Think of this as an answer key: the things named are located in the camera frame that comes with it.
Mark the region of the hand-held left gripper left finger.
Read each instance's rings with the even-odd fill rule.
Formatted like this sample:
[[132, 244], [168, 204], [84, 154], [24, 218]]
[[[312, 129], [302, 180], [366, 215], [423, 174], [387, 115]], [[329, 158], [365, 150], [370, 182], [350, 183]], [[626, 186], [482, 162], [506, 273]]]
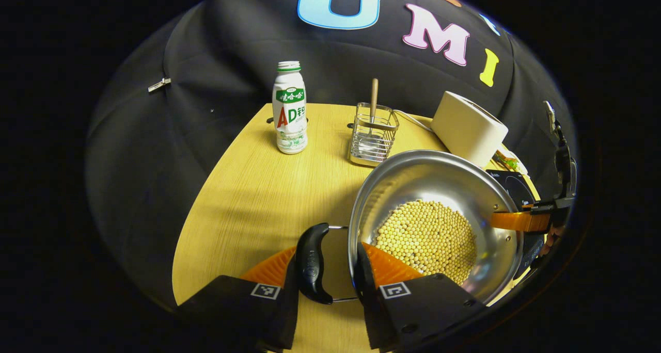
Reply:
[[290, 247], [240, 277], [217, 276], [179, 306], [179, 317], [222, 351], [290, 350], [299, 303], [294, 254]]

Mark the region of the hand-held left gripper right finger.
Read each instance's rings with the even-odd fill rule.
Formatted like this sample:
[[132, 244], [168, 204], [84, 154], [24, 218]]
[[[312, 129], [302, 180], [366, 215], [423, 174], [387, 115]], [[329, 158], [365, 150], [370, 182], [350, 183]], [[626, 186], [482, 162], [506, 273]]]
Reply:
[[361, 293], [372, 349], [380, 351], [441, 351], [452, 335], [480, 317], [480, 299], [445, 275], [429, 275], [376, 287], [363, 245], [357, 245], [354, 285]]

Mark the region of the black induction cooktop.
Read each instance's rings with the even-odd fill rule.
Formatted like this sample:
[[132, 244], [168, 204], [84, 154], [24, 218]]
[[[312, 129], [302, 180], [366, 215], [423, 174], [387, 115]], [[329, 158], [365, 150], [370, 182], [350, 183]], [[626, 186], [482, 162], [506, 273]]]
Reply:
[[[522, 211], [524, 205], [535, 203], [536, 198], [521, 173], [491, 169], [486, 170], [486, 172], [508, 192], [518, 211]], [[526, 272], [533, 260], [538, 256], [543, 244], [543, 234], [529, 233], [524, 235], [522, 260], [517, 271], [515, 271], [514, 280], [519, 279]]]

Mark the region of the steel pot with black handles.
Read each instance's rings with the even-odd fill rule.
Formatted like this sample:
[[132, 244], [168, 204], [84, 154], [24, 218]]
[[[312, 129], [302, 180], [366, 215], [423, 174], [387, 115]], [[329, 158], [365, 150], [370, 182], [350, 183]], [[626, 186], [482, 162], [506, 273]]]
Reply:
[[515, 213], [509, 192], [491, 174], [450, 153], [418, 149], [379, 164], [357, 191], [349, 216], [347, 252], [355, 298], [361, 296], [357, 275], [361, 243], [375, 243], [378, 230], [399, 205], [437, 202], [464, 216], [477, 236], [477, 259], [461, 287], [484, 304], [498, 299], [522, 261], [523, 234], [492, 226], [495, 213]]

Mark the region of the sandwich with lettuce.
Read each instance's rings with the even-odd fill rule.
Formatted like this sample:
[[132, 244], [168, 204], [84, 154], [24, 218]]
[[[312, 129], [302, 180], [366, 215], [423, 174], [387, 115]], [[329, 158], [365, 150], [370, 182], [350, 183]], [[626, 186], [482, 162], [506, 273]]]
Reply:
[[518, 170], [519, 160], [508, 149], [497, 149], [493, 155], [493, 160], [508, 170]]

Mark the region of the pile of soybeans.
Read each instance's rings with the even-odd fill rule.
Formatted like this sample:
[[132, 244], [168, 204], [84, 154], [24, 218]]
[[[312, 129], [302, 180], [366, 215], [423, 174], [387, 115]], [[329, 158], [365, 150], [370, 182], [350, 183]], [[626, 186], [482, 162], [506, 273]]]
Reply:
[[477, 259], [476, 237], [460, 212], [418, 199], [390, 211], [370, 245], [420, 275], [442, 274], [462, 285]]

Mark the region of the white toaster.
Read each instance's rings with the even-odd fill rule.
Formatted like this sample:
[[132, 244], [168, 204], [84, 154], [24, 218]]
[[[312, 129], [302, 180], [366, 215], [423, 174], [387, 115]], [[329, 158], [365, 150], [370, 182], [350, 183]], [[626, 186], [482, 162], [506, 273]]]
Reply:
[[484, 168], [509, 129], [481, 106], [446, 91], [432, 117], [431, 130], [458, 157]]

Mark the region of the white green drink bottle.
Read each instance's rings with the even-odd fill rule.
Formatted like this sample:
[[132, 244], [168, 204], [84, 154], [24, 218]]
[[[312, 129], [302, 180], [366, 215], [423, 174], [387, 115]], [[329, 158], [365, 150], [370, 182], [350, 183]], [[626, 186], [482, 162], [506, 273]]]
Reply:
[[281, 61], [272, 90], [276, 145], [282, 153], [298, 154], [307, 146], [307, 91], [299, 61]]

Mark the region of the black backdrop cloth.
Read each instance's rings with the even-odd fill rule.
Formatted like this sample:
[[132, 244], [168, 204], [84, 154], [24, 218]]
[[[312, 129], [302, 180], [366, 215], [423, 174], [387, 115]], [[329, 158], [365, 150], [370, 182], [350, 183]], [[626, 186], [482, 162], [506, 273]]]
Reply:
[[[85, 185], [101, 238], [140, 291], [175, 308], [185, 219], [213, 167], [271, 101], [279, 61], [299, 60], [310, 102], [380, 101], [431, 117], [446, 90], [508, 127], [505, 145], [543, 199], [557, 195], [544, 101], [580, 157], [560, 87], [522, 40], [467, 1], [204, 0], [119, 66], [90, 120]], [[170, 85], [147, 87], [168, 76]]]

